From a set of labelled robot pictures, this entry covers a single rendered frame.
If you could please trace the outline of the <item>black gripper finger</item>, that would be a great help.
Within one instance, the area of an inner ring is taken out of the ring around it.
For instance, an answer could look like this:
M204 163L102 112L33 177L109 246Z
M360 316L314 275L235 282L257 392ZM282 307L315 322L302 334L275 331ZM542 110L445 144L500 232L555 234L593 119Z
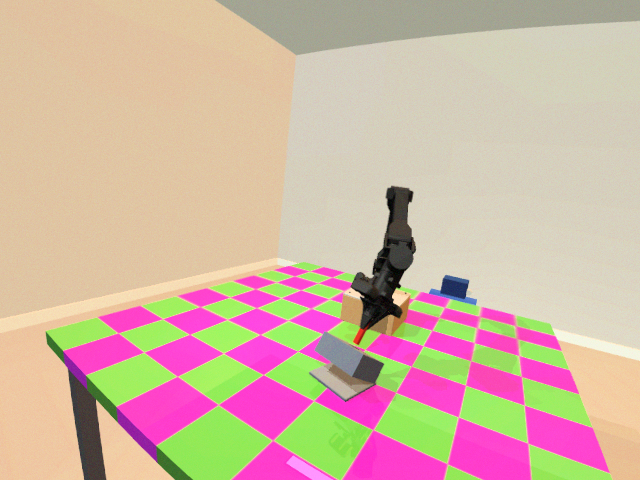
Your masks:
M387 310L384 310L381 308L379 312L374 316L373 320L371 320L370 324L367 327L367 330L371 328L373 325L375 325L377 322L379 322L381 319L383 319L384 317L390 314L391 313L389 313Z
M364 329L382 307L374 301L365 299L361 296L360 299L363 303L363 313L360 328Z

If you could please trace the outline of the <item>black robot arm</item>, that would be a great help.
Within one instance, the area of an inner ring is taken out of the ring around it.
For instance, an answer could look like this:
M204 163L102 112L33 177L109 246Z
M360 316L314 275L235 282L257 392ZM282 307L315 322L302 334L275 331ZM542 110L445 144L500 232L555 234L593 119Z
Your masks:
M416 244L412 237L412 229L407 224L408 204L413 200L414 192L409 188L387 188L385 198L389 209L389 220L384 238L384 247L378 253L373 266L373 278L358 272L354 278L374 285L376 272L381 270L393 274L401 280L404 272L412 265L416 252Z

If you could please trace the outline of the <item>tan sloped panel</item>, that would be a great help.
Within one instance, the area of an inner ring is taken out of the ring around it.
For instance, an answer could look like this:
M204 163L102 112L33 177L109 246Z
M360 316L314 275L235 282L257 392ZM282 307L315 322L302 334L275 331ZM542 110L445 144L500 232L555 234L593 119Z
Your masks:
M380 360L326 331L314 351L330 363L309 371L309 375L344 402L376 385L384 366Z

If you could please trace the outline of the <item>red square peg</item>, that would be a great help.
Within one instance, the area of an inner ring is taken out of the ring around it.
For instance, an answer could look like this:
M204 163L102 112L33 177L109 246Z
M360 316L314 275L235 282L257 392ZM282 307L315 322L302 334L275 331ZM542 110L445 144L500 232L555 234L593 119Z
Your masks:
M370 322L369 322L369 324L370 324ZM352 342L354 342L355 344L359 345L361 339L363 338L363 336L364 336L364 334L365 334L365 332L367 330L368 325L364 329L359 328L359 330L358 330L358 332L357 332L357 334L356 334L356 336L355 336L355 338L354 338L354 340Z

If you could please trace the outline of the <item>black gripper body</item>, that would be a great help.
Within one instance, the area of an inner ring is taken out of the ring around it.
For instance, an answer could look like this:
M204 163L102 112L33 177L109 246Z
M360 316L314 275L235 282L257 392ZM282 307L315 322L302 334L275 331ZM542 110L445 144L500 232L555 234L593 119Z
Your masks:
M375 276L377 279L374 285L361 279L356 279L352 282L350 288L356 292L365 293L365 299L374 301L382 309L391 313L390 315L400 319L403 313L402 308L393 303L394 299L392 298L396 287L401 287L401 284L399 284L400 279L384 270L381 270L380 273L376 272Z

